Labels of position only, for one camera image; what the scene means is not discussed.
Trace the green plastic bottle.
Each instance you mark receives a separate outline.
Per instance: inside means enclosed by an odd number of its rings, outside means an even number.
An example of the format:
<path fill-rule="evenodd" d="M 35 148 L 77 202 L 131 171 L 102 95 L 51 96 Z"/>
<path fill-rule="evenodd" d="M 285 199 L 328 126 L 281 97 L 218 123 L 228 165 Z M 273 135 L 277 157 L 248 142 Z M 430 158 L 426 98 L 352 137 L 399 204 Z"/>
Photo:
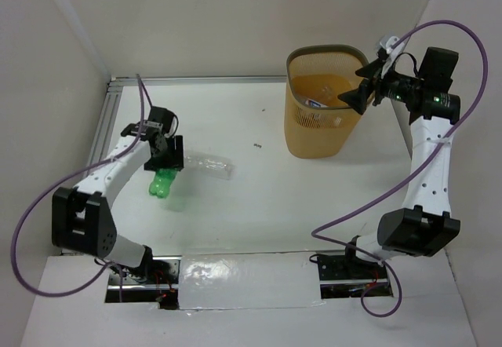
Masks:
<path fill-rule="evenodd" d="M 171 185 L 175 181 L 176 176 L 177 171 L 173 169 L 157 170 L 148 188 L 149 195 L 159 199 L 166 199 L 169 196 Z"/>

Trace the large clear plastic bottle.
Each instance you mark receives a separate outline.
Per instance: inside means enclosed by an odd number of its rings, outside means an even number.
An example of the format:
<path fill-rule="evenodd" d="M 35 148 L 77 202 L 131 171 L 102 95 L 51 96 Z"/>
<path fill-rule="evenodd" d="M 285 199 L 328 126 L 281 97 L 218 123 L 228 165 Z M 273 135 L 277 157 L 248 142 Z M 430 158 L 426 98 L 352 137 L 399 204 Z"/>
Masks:
<path fill-rule="evenodd" d="M 340 103 L 338 99 L 338 95 L 344 92 L 344 88 L 335 85 L 323 85 L 321 86 L 316 93 L 312 96 L 312 99 L 320 104 L 327 105 L 329 107 L 333 107 Z"/>

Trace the blue label plastic bottle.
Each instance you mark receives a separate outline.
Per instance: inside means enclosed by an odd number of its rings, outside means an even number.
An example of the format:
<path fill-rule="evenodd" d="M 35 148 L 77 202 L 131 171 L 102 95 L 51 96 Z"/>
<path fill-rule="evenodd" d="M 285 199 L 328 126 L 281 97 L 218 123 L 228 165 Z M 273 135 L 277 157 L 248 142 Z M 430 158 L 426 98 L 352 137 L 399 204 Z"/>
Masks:
<path fill-rule="evenodd" d="M 328 108 L 328 105 L 320 103 L 320 102 L 313 100 L 311 98 L 304 98 L 302 100 L 302 103 L 304 105 L 308 106 L 309 108 Z"/>

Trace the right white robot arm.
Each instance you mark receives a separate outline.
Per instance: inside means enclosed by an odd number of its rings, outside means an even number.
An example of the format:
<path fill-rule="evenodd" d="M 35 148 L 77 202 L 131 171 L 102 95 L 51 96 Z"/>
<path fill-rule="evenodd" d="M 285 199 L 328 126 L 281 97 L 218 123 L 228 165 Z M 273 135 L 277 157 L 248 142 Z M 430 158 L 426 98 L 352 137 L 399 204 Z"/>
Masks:
<path fill-rule="evenodd" d="M 385 98 L 402 102 L 413 143 L 413 178 L 401 207 L 384 214 L 374 233 L 354 237 L 345 249 L 342 268 L 351 278 L 361 277 L 369 263 L 402 255 L 432 257 L 460 232 L 448 190 L 451 128 L 460 119 L 460 98 L 448 91 L 458 54 L 430 47 L 422 64 L 414 64 L 413 75 L 395 70 L 401 55 L 401 49 L 381 49 L 375 61 L 355 72 L 362 79 L 359 86 L 338 97 L 360 115 Z"/>

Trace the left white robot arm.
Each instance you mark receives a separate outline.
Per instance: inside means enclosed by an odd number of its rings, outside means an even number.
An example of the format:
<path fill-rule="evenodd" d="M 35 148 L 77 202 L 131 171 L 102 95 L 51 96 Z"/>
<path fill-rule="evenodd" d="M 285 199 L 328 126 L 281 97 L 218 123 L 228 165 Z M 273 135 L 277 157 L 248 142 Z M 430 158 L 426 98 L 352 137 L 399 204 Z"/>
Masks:
<path fill-rule="evenodd" d="M 156 260 L 152 249 L 118 234 L 111 207 L 139 169 L 154 178 L 148 192 L 165 199 L 184 168 L 184 142 L 178 118 L 153 107 L 144 122 L 130 123 L 105 163 L 73 188 L 60 187 L 52 197 L 52 243 L 56 247 L 112 261 L 137 283 L 167 276 L 170 265 Z"/>

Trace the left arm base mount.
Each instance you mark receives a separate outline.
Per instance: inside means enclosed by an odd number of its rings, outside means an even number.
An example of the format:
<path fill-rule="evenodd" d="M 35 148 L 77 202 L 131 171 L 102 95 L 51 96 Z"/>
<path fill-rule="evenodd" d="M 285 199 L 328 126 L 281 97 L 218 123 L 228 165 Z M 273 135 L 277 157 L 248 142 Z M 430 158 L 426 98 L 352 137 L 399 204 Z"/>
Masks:
<path fill-rule="evenodd" d="M 181 256 L 155 257 L 154 270 L 137 276 L 124 268 L 112 268 L 104 302 L 108 304 L 151 304 L 159 309 L 178 310 Z"/>

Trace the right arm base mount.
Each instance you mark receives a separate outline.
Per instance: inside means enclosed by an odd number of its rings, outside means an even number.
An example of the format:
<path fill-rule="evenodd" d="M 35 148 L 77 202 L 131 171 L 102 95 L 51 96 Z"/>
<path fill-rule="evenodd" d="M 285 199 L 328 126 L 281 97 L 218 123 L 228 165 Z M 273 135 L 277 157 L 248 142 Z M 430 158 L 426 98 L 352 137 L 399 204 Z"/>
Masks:
<path fill-rule="evenodd" d="M 387 271 L 377 263 L 357 258 L 348 260 L 343 254 L 315 253 L 309 257 L 318 270 L 321 299 L 392 297 Z"/>

